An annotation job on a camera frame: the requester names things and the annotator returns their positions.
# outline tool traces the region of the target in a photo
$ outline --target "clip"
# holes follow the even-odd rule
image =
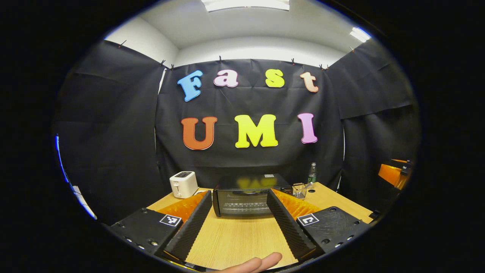
[[[126,42],[126,40],[125,40],[125,42]],[[122,46],[122,45],[123,45],[125,42],[121,43],[121,44],[118,46],[118,48],[120,48],[120,47],[121,47],[121,46]]]

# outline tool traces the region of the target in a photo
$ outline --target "orange letter u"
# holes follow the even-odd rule
[[[214,123],[217,121],[216,117],[205,117],[202,122],[206,124],[206,138],[203,141],[195,139],[195,125],[199,122],[196,118],[182,119],[180,123],[183,125],[183,144],[192,150],[205,150],[214,143]]]

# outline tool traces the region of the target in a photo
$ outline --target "water bottle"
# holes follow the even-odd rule
[[[310,172],[308,173],[308,189],[313,188],[313,183],[317,181],[317,163],[311,163]]]

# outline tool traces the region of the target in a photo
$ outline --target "ceiling light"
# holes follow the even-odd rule
[[[201,0],[208,12],[244,7],[290,10],[290,0]]]
[[[371,38],[365,31],[360,28],[352,28],[352,32],[350,32],[350,35],[352,35],[362,43],[365,43],[365,41]]]

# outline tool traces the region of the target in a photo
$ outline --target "wire basket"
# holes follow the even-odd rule
[[[304,200],[305,196],[307,195],[307,189],[305,188],[305,184],[303,183],[296,183],[293,184],[293,196]]]

